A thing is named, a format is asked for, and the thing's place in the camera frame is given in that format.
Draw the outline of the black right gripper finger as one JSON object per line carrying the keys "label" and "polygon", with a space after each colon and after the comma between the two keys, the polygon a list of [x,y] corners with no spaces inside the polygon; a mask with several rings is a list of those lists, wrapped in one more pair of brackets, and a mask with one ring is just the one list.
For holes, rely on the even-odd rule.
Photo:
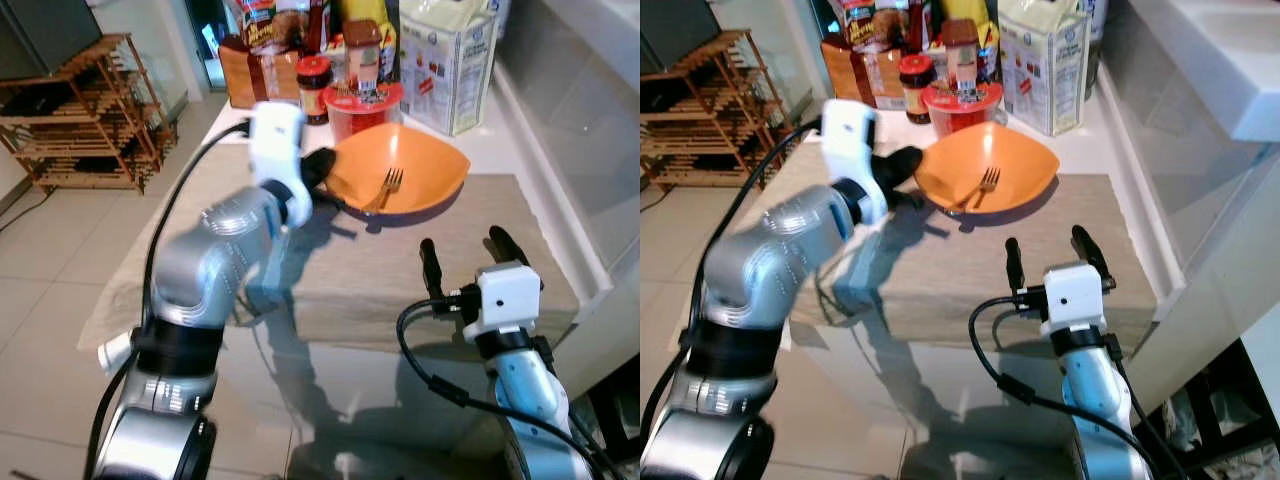
{"label": "black right gripper finger", "polygon": [[1007,275],[1009,289],[1014,296],[1021,294],[1025,289],[1025,273],[1021,265],[1021,251],[1015,237],[1009,237],[1005,243],[1006,264],[1005,271]]}
{"label": "black right gripper finger", "polygon": [[486,247],[498,264],[518,262],[524,266],[530,265],[527,255],[502,227],[489,227]]}
{"label": "black right gripper finger", "polygon": [[422,282],[428,291],[428,298],[445,298],[445,293],[442,289],[442,268],[436,256],[435,244],[430,238],[422,238],[420,241],[420,259],[422,262]]}
{"label": "black right gripper finger", "polygon": [[1071,227],[1071,246],[1078,256],[1093,266],[1101,278],[1103,291],[1112,291],[1116,287],[1114,275],[1106,264],[1105,256],[1084,227]]}

